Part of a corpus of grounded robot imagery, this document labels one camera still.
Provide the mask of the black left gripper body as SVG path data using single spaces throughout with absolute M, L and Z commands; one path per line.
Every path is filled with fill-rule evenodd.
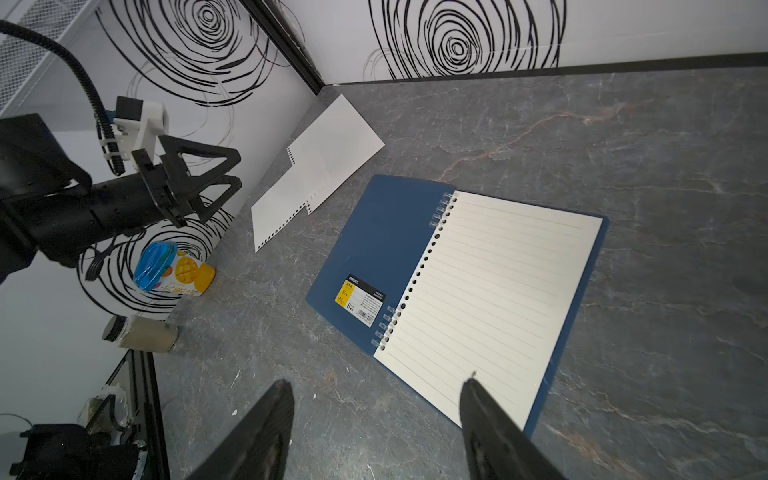
M 75 264 L 93 244 L 164 218 L 139 173 L 86 189 L 40 164 L 1 163 L 1 262 L 29 264 L 43 253 Z

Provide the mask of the dark blue spiral notebook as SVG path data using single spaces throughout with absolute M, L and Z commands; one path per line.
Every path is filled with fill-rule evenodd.
M 532 434 L 607 217 L 376 175 L 307 303 L 452 421 L 475 377 Z

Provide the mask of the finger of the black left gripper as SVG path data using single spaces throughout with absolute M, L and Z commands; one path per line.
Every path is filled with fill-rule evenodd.
M 161 209 L 164 217 L 176 227 L 186 226 L 190 216 L 203 223 L 211 220 L 242 188 L 242 182 L 236 176 L 222 175 L 192 188 L 185 180 L 182 186 L 167 188 L 169 204 Z
M 146 148 L 131 152 L 138 173 L 155 198 L 197 198 L 214 186 L 225 187 L 232 196 L 242 181 L 231 174 L 241 162 L 236 149 L 203 144 L 188 139 L 160 135 L 160 159 Z

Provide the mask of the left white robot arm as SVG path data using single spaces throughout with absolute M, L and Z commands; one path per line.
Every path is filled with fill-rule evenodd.
M 37 114 L 1 122 L 1 275 L 27 268 L 35 255 L 74 268 L 86 249 L 156 222 L 208 221 L 242 186 L 230 170 L 237 150 L 169 135 L 154 163 L 132 153 L 135 174 L 94 184 L 72 162 Z

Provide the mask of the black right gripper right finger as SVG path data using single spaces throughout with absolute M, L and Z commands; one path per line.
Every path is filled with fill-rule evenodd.
M 565 479 L 474 378 L 462 386 L 459 412 L 472 479 Z

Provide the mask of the torn lined paper page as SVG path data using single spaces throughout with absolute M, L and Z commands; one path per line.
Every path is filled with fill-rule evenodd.
M 317 210 L 384 147 L 353 105 L 340 95 L 288 147 L 292 164 L 308 176 L 308 213 Z

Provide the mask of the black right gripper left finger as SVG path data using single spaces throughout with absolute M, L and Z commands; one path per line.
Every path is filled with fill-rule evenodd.
M 190 477 L 282 479 L 294 413 L 291 384 L 286 380 L 274 382 Z

